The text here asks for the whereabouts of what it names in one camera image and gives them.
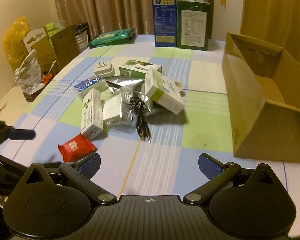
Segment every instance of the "shiny curtain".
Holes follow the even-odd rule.
[[[151,0],[55,0],[59,19],[68,24],[88,22],[90,34],[134,28],[153,33]]]
[[[241,34],[284,47],[300,63],[300,0],[244,0]]]

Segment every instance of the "table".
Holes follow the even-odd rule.
[[[0,154],[29,166],[33,162],[62,161],[58,144],[80,133],[82,103],[73,86],[93,75],[93,65],[111,60],[116,67],[129,59],[162,65],[163,73],[184,85],[185,110],[175,116],[149,118],[151,144],[139,139],[135,123],[112,127],[93,144],[101,168],[91,179],[119,197],[170,195],[181,198],[208,179],[198,168],[206,152],[219,161],[255,168],[258,160],[233,157],[231,123],[221,63],[224,42],[210,41],[210,51],[154,47],[153,35],[138,35],[134,44],[87,49],[69,63],[15,123],[34,129],[32,141],[7,140]],[[290,235],[300,234],[300,163],[270,162],[297,207]]]

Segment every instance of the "white power adapter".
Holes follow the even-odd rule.
[[[94,65],[93,69],[94,74],[99,77],[106,78],[114,76],[114,68],[110,61],[98,61],[98,63]]]

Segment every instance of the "red snack wrapper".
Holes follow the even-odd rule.
[[[63,145],[58,144],[59,152],[62,154],[64,162],[76,162],[97,148],[81,134],[77,135]]]

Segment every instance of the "barcode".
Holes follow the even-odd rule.
[[[130,71],[128,71],[128,70],[123,70],[123,69],[120,69],[120,71],[121,71],[121,74],[123,74],[123,75],[126,75],[126,76],[131,76],[131,72],[130,72]]]

